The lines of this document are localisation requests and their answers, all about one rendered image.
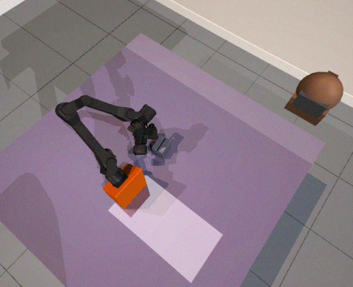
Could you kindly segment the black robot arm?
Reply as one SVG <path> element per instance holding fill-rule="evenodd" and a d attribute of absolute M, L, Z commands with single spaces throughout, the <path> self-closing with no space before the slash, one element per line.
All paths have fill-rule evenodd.
<path fill-rule="evenodd" d="M 151 123 L 147 128 L 143 124 L 149 123 L 156 115 L 156 111 L 150 106 L 144 105 L 139 112 L 136 112 L 132 108 L 111 105 L 94 99 L 89 95 L 83 95 L 71 102 L 63 102 L 56 106 L 56 114 L 58 117 L 70 125 L 94 153 L 100 165 L 100 173 L 104 174 L 105 178 L 110 181 L 114 187 L 119 188 L 126 181 L 128 176 L 126 176 L 127 174 L 121 168 L 118 168 L 117 159 L 112 150 L 102 148 L 81 122 L 77 111 L 85 106 L 111 114 L 121 121 L 131 121 L 127 130 L 137 135 L 145 131 L 145 135 L 143 135 L 144 141 L 146 141 L 146 139 L 155 140 L 158 136 L 154 123 Z"/>

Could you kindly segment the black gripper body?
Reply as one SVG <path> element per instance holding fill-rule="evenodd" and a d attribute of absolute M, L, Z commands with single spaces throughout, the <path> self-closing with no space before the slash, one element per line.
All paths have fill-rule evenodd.
<path fill-rule="evenodd" d="M 142 144 L 146 143 L 146 141 L 143 140 L 143 135 L 145 135 L 145 131 L 139 135 L 133 133 L 134 140 L 137 140 L 137 145 L 135 145 L 134 149 L 133 149 L 134 155 L 146 155 L 147 154 L 147 145 L 142 145 Z"/>

